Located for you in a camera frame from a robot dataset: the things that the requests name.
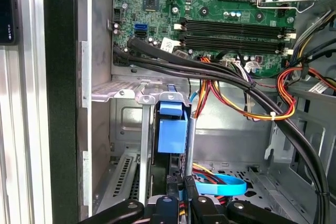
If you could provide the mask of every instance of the green circuit board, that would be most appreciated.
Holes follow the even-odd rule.
[[[113,37],[113,42],[120,47],[126,47],[127,41],[134,36],[134,24],[147,24],[148,35],[144,40],[153,39],[158,45],[164,37],[178,40],[180,31],[174,30],[174,24],[178,24],[180,17],[191,20],[206,20],[215,22],[241,23],[266,25],[271,27],[293,27],[295,10],[286,11],[281,17],[278,10],[258,9],[248,1],[233,0],[155,0],[156,3],[146,9],[146,0],[114,0],[113,7],[120,10],[120,34]],[[206,7],[208,13],[202,15],[200,10]],[[227,15],[231,12],[239,13],[236,16]],[[183,48],[175,50],[187,52]],[[199,51],[195,50],[190,58],[200,55],[215,55],[218,51]],[[244,54],[249,57],[255,54]],[[260,76],[270,76],[278,72],[281,68],[281,55],[261,55],[263,61],[260,63],[261,69],[256,70]]]

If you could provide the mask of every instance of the black cable bundle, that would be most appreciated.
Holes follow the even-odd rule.
[[[277,114],[283,113],[269,97],[267,97],[255,86],[252,87],[250,83],[243,80],[237,73],[232,71],[232,69],[215,63],[202,63],[184,59],[159,48],[152,47],[137,38],[129,40],[129,47],[154,59],[135,57],[124,53],[118,47],[114,47],[113,52],[126,62],[141,68],[181,78],[214,80],[232,84],[250,95],[265,109],[268,114],[271,112],[276,112]],[[329,189],[325,172],[318,154],[291,120],[286,119],[275,122],[302,156],[311,174],[318,196],[317,212],[314,223],[329,224]]]

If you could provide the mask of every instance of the white cable tie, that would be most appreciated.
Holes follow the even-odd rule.
[[[272,111],[271,113],[269,113],[270,116],[272,117],[271,118],[271,121],[274,121],[275,120],[275,116],[276,116],[276,113],[274,111]]]

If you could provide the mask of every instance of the cable tie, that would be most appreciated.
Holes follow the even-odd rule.
[[[271,111],[271,113],[269,113],[269,115],[272,117],[271,121],[274,121],[275,120],[275,116],[276,116],[275,111]]]
[[[323,196],[323,197],[329,197],[330,196],[330,193],[326,193],[326,192],[323,192],[323,191],[315,191],[315,193],[317,195],[320,195],[320,196]]]
[[[251,84],[251,86],[250,86],[247,90],[245,90],[244,92],[246,93],[246,92],[248,92],[248,91],[251,91],[252,89],[254,89],[254,88],[256,87],[256,85],[257,85],[257,83],[256,83],[256,82],[253,82],[253,83]]]

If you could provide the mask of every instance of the black device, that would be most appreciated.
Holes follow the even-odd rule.
[[[17,0],[0,0],[0,45],[17,45],[18,31]]]

